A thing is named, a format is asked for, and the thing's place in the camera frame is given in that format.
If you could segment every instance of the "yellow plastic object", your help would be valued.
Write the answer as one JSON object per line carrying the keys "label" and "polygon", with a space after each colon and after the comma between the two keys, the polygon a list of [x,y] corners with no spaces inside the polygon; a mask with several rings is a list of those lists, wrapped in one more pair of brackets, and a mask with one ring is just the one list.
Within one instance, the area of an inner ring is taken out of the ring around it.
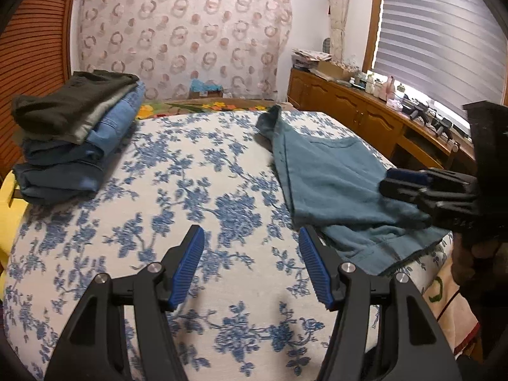
{"label": "yellow plastic object", "polygon": [[[4,270],[7,267],[7,261],[19,224],[28,206],[28,202],[13,197],[16,187],[16,178],[14,173],[10,171],[2,183],[2,188],[0,188],[0,231],[2,231],[0,234],[0,264],[2,264]],[[2,276],[0,276],[0,300],[3,300],[5,273],[3,271]]]}

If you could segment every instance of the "metal screw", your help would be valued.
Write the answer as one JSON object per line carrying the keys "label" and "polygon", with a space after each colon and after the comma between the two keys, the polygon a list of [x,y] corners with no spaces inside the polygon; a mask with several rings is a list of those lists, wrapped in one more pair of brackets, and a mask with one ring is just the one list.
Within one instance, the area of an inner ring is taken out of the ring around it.
{"label": "metal screw", "polygon": [[407,284],[410,281],[410,278],[403,272],[399,272],[395,275],[395,279],[397,279],[401,284]]}
{"label": "metal screw", "polygon": [[108,274],[98,274],[95,277],[95,282],[97,284],[105,284],[108,280]]}
{"label": "metal screw", "polygon": [[350,274],[351,272],[355,272],[356,271],[356,266],[355,264],[352,264],[351,262],[344,262],[340,268],[346,272],[347,274]]}
{"label": "metal screw", "polygon": [[162,265],[159,262],[154,262],[153,264],[148,265],[148,272],[151,272],[152,274],[160,272],[161,269]]}

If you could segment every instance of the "window blind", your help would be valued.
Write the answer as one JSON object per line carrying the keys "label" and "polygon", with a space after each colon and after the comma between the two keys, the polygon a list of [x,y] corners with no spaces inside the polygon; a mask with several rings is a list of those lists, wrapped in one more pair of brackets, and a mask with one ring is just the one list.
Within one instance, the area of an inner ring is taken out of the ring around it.
{"label": "window blind", "polygon": [[466,117],[464,104],[501,102],[506,51],[482,0],[383,0],[373,70]]}

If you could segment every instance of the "floral bed sheet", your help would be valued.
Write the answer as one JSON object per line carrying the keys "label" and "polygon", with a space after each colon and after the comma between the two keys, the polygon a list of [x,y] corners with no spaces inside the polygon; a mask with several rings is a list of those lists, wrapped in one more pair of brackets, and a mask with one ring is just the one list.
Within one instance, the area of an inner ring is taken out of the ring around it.
{"label": "floral bed sheet", "polygon": [[[316,379],[335,314],[317,301],[298,251],[270,145],[255,129],[260,113],[139,121],[94,198],[27,211],[8,265],[4,329],[37,379],[92,277],[136,273],[192,224],[206,231],[205,250],[189,296],[168,318],[189,380]],[[284,119],[306,135],[356,136],[322,113]],[[446,236],[402,269],[423,291],[450,250]],[[370,315],[367,347],[377,337],[375,307]],[[130,307],[125,317],[131,371],[142,380]]]}

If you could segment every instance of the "ribbed blue pad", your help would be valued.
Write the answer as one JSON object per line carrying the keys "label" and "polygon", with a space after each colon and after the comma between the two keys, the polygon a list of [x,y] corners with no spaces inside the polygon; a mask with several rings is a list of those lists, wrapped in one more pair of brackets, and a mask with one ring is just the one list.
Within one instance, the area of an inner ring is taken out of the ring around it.
{"label": "ribbed blue pad", "polygon": [[302,227],[298,236],[298,245],[302,253],[303,262],[311,277],[312,286],[317,295],[317,300],[322,302],[326,309],[330,309],[333,303],[331,292],[331,279],[319,257],[318,251],[312,243],[307,230]]}
{"label": "ribbed blue pad", "polygon": [[388,169],[386,177],[402,182],[416,183],[421,186],[430,185],[430,178],[422,172],[405,169]]}
{"label": "ribbed blue pad", "polygon": [[173,288],[169,298],[169,304],[173,309],[176,309],[187,297],[204,247],[205,231],[200,227],[192,237],[189,246],[187,246],[187,250],[173,276]]}

